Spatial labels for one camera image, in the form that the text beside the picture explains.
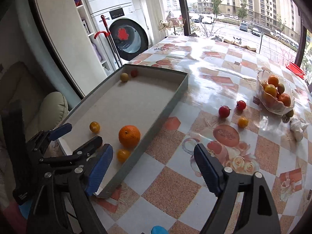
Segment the blue gloved hand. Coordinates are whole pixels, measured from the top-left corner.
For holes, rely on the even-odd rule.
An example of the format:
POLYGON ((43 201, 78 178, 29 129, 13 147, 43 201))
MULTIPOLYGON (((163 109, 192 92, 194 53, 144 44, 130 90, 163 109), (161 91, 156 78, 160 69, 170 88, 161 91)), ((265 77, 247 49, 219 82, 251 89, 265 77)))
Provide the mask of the blue gloved hand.
POLYGON ((168 231, 162 226, 154 226, 151 230, 151 234, 169 234, 168 231))

